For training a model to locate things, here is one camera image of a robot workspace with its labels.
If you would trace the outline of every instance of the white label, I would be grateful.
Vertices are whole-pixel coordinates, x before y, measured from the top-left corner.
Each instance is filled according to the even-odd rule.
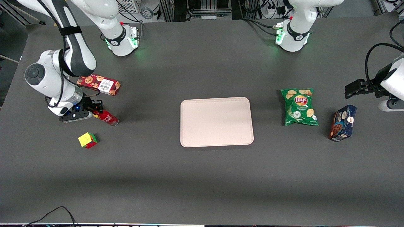
[[[109,94],[109,91],[111,90],[113,84],[114,84],[113,81],[103,79],[100,85],[98,86],[98,90],[100,90],[103,93]]]

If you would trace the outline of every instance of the black strap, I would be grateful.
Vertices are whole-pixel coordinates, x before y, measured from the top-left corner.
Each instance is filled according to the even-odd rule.
[[[81,33],[81,28],[69,26],[69,27],[59,28],[59,32],[62,36],[68,36],[68,35],[75,34],[75,33]]]
[[[286,29],[288,30],[288,33],[293,37],[295,41],[302,41],[309,33],[309,32],[298,33],[293,31],[292,28],[290,27],[290,22],[288,23]]]
[[[67,66],[65,60],[62,57],[62,53],[63,53],[63,49],[59,51],[59,65],[62,68],[63,72],[67,73],[69,76],[76,76],[71,72],[71,70]]]

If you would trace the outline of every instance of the lay's chip bag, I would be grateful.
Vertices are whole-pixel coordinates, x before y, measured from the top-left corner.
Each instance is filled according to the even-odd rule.
[[[311,105],[313,89],[282,89],[280,91],[286,103],[285,126],[293,123],[318,125]]]

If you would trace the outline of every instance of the table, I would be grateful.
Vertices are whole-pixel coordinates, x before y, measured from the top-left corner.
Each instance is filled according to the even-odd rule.
[[[0,220],[29,222],[64,205],[82,223],[403,226],[403,113],[379,111],[372,94],[344,98],[344,86],[364,78],[368,49],[390,42],[397,21],[396,13],[319,19],[297,53],[245,21],[153,23],[126,57],[107,49],[97,27],[82,27],[95,73],[122,82],[116,97],[99,96],[117,127],[58,122],[23,73],[61,37],[29,26],[0,111]],[[398,55],[375,50],[372,75]],[[320,126],[282,126],[278,90],[308,87]],[[180,103],[218,97],[250,100],[254,143],[183,148]],[[346,104],[358,107],[353,137],[334,143],[332,114]],[[85,132],[99,138],[90,150],[77,140]]]

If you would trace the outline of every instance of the black cable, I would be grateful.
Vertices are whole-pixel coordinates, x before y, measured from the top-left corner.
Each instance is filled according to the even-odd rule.
[[[263,23],[261,23],[261,22],[259,22],[259,21],[256,21],[256,20],[253,20],[253,19],[250,19],[250,18],[243,18],[243,19],[240,19],[240,20],[242,20],[242,21],[250,21],[250,22],[253,22],[253,23],[257,23],[257,24],[261,25],[262,27],[272,28],[272,26],[270,26],[270,25],[265,25],[265,24],[263,24]]]
[[[160,6],[160,4],[158,4],[155,8],[154,8],[154,10],[153,10],[153,12],[157,9],[157,7],[159,7]]]
[[[272,14],[272,17],[267,18],[267,17],[264,16],[264,14],[262,14],[262,16],[265,17],[266,19],[272,19],[272,18],[275,16],[275,13],[276,13],[276,9],[277,9],[277,8],[278,8],[278,1],[276,1],[275,11],[274,11],[274,14]]]
[[[293,9],[293,8],[289,9],[289,10],[285,13],[285,15],[282,16],[282,19],[287,18],[287,17],[288,17],[288,14],[289,14],[292,10],[294,10],[294,9]]]
[[[370,81],[370,79],[369,79],[369,71],[368,71],[368,61],[369,61],[370,53],[372,52],[372,50],[373,50],[374,48],[376,48],[376,47],[378,47],[378,46],[389,46],[389,47],[392,47],[392,48],[394,48],[394,49],[396,49],[396,50],[399,50],[399,51],[401,51],[401,52],[404,52],[404,49],[401,48],[401,47],[399,47],[399,46],[390,44],[390,43],[384,43],[384,42],[382,42],[382,43],[378,43],[378,44],[372,46],[372,47],[369,49],[368,53],[366,54],[366,58],[365,58],[365,76],[366,76],[366,80],[367,80],[367,82],[369,83],[369,85],[371,86],[371,88],[372,88],[374,91],[381,92],[379,89],[376,89],[376,87],[375,87],[375,86],[372,84],[372,82]]]
[[[119,12],[119,14],[121,14],[123,17],[125,17],[125,18],[128,19],[128,20],[131,20],[131,21],[134,21],[134,22],[138,22],[138,23],[143,23],[143,21],[140,21],[140,20],[138,20],[135,16],[133,16],[132,13],[130,13],[118,0],[115,0],[115,1],[121,6],[122,9],[124,9],[127,13],[129,13],[129,14],[135,19],[135,21],[132,20],[132,19],[127,18],[127,17],[124,16],[121,12]]]
[[[253,23],[255,26],[257,26],[259,29],[261,29],[261,30],[262,30],[263,32],[265,32],[266,34],[269,34],[269,35],[272,35],[272,36],[278,36],[277,34],[274,34],[274,33],[270,33],[270,32],[265,31],[265,30],[260,26],[261,23],[255,21],[255,20],[246,19],[246,18],[243,18],[243,19],[240,19],[240,20],[242,20],[242,21],[249,21],[249,22]]]
[[[253,9],[253,10],[249,10],[249,9],[246,8],[245,5],[243,5],[243,9],[244,9],[244,11],[246,11],[247,13],[256,13],[256,12],[260,11],[262,8],[264,8],[264,6],[265,6],[267,3],[269,3],[269,0],[263,0],[262,5],[261,5],[260,7],[258,7],[257,9]]]
[[[195,11],[195,6],[196,6],[196,3],[194,4],[194,8],[192,9],[191,13],[189,13],[189,18],[187,19],[187,16],[185,16],[186,21],[191,21],[192,15],[194,14],[194,11]]]
[[[390,29],[390,32],[389,32],[389,35],[390,35],[391,40],[392,40],[397,46],[399,46],[399,47],[401,47],[401,48],[404,48],[404,46],[401,45],[399,42],[397,42],[397,40],[393,37],[393,30],[394,30],[398,25],[400,25],[400,24],[403,23],[403,22],[404,22],[404,19],[402,19],[402,20],[399,21],[397,24],[395,24],[395,25]]]
[[[70,216],[70,219],[72,220],[73,226],[76,227],[76,223],[77,223],[76,220],[74,219],[72,213],[71,213],[66,207],[64,207],[64,206],[56,207],[55,209],[53,209],[53,210],[49,211],[48,213],[46,213],[41,219],[36,220],[36,221],[33,221],[33,222],[29,223],[29,224],[23,225],[22,227],[26,227],[26,226],[29,226],[29,225],[31,225],[31,224],[37,223],[37,222],[39,222],[39,221],[42,221],[42,219],[46,218],[46,216],[48,216],[50,213],[54,212],[55,210],[57,210],[57,209],[59,209],[59,208],[63,208],[63,209],[65,209],[65,210],[69,213],[69,216]]]

